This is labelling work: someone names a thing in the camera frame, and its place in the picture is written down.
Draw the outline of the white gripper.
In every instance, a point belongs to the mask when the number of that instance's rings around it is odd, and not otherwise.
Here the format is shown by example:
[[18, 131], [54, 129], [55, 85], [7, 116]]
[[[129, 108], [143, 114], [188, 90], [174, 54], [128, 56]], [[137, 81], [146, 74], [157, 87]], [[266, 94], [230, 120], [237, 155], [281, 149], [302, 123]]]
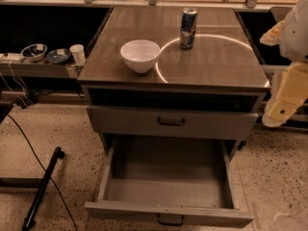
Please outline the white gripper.
[[[280, 43], [284, 21], [265, 32], [260, 42], [274, 46]], [[291, 118], [308, 98], [308, 64], [292, 62], [285, 70], [276, 70], [272, 77], [270, 99], [265, 107], [262, 122], [278, 127]]]

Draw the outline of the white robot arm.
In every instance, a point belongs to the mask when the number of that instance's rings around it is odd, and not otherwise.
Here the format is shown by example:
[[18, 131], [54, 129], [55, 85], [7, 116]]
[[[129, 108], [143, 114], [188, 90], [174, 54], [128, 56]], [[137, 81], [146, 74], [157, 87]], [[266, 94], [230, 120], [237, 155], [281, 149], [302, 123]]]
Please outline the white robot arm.
[[260, 42], [278, 44], [280, 55], [292, 62], [285, 70], [275, 71], [271, 98], [262, 117], [264, 125], [278, 127], [308, 98], [308, 0], [299, 0], [282, 21], [261, 36]]

